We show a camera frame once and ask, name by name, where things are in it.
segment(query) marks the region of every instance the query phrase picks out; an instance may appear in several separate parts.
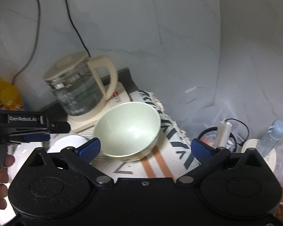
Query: beige kettle handle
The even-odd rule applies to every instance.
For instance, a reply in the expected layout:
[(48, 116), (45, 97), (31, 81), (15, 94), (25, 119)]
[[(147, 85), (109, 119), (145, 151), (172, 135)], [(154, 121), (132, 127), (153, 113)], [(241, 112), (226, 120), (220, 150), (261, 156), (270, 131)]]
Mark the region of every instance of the beige kettle handle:
[[(96, 81), (96, 83), (98, 84), (103, 96), (105, 100), (109, 100), (112, 96), (112, 94), (114, 93), (115, 89), (116, 89), (116, 85), (117, 85), (117, 81), (118, 81), (118, 73), (117, 70), (114, 66), (114, 64), (112, 63), (112, 60), (109, 56), (107, 55), (101, 55), (95, 58), (90, 58), (87, 62), (87, 65), (90, 69), (90, 71), (93, 74), (93, 77)], [(105, 89), (103, 82), (99, 76), (99, 74), (96, 71), (96, 68), (99, 66), (104, 66), (109, 70), (109, 74), (110, 74), (110, 86), (109, 88)]]

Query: metal bolt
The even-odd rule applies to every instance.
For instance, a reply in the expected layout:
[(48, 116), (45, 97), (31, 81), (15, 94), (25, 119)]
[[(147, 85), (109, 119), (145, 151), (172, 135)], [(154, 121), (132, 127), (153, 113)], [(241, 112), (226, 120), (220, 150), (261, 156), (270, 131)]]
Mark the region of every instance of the metal bolt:
[(148, 181), (142, 181), (141, 184), (142, 186), (148, 186), (150, 183)]
[(179, 181), (182, 183), (192, 183), (194, 181), (194, 178), (192, 178), (191, 176), (181, 176), (179, 178)]
[(99, 176), (99, 177), (97, 177), (97, 182), (98, 182), (99, 184), (108, 183), (108, 182), (110, 182), (110, 181), (111, 181), (111, 178), (108, 177), (108, 176)]

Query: yellow bottle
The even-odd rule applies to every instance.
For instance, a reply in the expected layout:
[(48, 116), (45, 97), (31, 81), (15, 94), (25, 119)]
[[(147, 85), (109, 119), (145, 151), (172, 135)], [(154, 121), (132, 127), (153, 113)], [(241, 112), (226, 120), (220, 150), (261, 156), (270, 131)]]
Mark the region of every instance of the yellow bottle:
[(9, 110), (13, 110), (13, 111), (24, 110), (23, 102), (21, 100), (21, 95), (17, 90), (17, 88), (9, 82), (4, 82), (1, 77), (0, 77), (0, 101), (1, 104), (3, 104), (3, 106)]

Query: marble wall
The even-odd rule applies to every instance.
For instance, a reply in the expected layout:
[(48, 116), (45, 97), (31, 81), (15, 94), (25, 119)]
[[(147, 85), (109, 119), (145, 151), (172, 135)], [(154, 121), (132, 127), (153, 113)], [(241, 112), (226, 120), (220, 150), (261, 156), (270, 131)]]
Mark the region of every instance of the marble wall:
[[(140, 89), (154, 92), (175, 120), (212, 105), (220, 49), (219, 0), (68, 0), (73, 21), (92, 56), (111, 55), (129, 67)], [(32, 110), (54, 101), (42, 81), (57, 60), (83, 47), (64, 0), (40, 0), (40, 40), (16, 82)], [(36, 0), (0, 0), (0, 76), (10, 81), (29, 58)], [(186, 91), (198, 87), (189, 102)]]
[(283, 119), (283, 0), (220, 0), (221, 48), (215, 104), (261, 138)]

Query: gray cable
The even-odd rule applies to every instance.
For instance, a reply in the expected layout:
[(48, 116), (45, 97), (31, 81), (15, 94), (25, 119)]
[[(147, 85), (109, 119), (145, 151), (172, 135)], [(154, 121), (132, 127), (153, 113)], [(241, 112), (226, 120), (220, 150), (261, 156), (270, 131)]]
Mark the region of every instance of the gray cable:
[(38, 40), (39, 40), (39, 31), (40, 31), (40, 21), (41, 21), (41, 6), (40, 6), (40, 1), (37, 0), (38, 3), (38, 22), (37, 22), (37, 31), (35, 33), (35, 44), (33, 46), (33, 50), (32, 53), (29, 57), (29, 60), (27, 61), (27, 63), (23, 66), (23, 68), (21, 70), (19, 70), (15, 76), (13, 77), (13, 80), (11, 82), (11, 84), (14, 85), (16, 78), (29, 66), (29, 64), (31, 63), (33, 57), (35, 56), (35, 51), (37, 50), (37, 45), (38, 45)]

